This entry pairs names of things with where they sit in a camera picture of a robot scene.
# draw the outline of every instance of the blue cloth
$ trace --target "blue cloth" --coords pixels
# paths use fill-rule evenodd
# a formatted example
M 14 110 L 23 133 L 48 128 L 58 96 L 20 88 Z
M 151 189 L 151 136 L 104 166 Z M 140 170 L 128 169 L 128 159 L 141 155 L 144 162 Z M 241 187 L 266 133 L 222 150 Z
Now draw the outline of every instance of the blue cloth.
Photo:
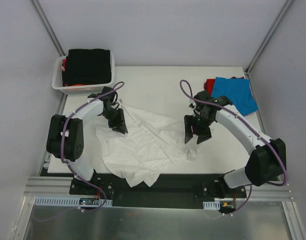
M 223 95 L 233 102 L 243 116 L 257 110 L 257 104 L 249 89 L 248 79 L 217 77 L 214 83 L 212 97 L 216 98 Z

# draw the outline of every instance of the red cloth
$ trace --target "red cloth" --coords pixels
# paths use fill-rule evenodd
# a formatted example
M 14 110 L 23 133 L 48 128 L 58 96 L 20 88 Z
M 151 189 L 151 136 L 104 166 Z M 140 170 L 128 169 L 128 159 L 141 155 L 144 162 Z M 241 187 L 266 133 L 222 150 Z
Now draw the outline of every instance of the red cloth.
M 244 77 L 231 77 L 231 79 L 242 79 Z M 210 78 L 206 80 L 206 83 L 204 83 L 204 89 L 208 91 L 209 94 L 212 95 L 212 91 L 213 91 L 213 87 L 214 87 L 214 83 L 215 83 L 215 79 L 214 78 Z

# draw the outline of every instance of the white wall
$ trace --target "white wall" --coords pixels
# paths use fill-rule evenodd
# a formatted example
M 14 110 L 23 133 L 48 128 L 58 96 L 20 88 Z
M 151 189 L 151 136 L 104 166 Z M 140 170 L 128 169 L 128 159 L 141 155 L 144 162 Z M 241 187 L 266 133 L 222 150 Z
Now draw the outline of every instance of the white wall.
M 285 0 L 40 0 L 66 53 L 120 66 L 248 67 Z
M 287 172 L 306 225 L 306 0 L 296 0 L 251 72 L 263 125 L 286 142 Z
M 60 94 L 51 88 L 58 57 L 28 0 L 0 0 L 0 240 L 36 174 Z

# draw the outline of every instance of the white laundry basket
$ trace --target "white laundry basket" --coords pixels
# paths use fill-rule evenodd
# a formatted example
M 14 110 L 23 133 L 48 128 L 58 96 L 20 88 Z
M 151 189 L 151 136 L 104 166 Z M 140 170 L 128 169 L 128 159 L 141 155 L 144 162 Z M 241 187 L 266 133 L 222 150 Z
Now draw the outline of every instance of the white laundry basket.
M 115 79 L 115 59 L 114 55 L 111 52 L 111 73 L 112 79 L 109 83 L 105 84 L 95 84 L 95 85 L 85 85 L 85 86 L 63 86 L 62 79 L 62 64 L 63 59 L 67 56 L 62 56 L 55 62 L 54 73 L 52 78 L 52 87 L 53 89 L 60 90 L 65 94 L 83 94 L 83 93 L 101 93 L 104 86 L 109 86 L 113 84 Z

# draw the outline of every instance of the white cloth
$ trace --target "white cloth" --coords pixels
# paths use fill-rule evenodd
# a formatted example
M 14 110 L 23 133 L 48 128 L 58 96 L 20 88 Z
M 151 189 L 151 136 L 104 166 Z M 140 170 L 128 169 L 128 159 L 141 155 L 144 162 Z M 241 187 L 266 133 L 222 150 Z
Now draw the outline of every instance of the white cloth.
M 150 187 L 166 169 L 197 156 L 196 141 L 184 144 L 184 121 L 124 104 L 122 108 L 128 133 L 112 131 L 98 118 L 96 136 L 104 164 L 130 187 L 142 181 Z

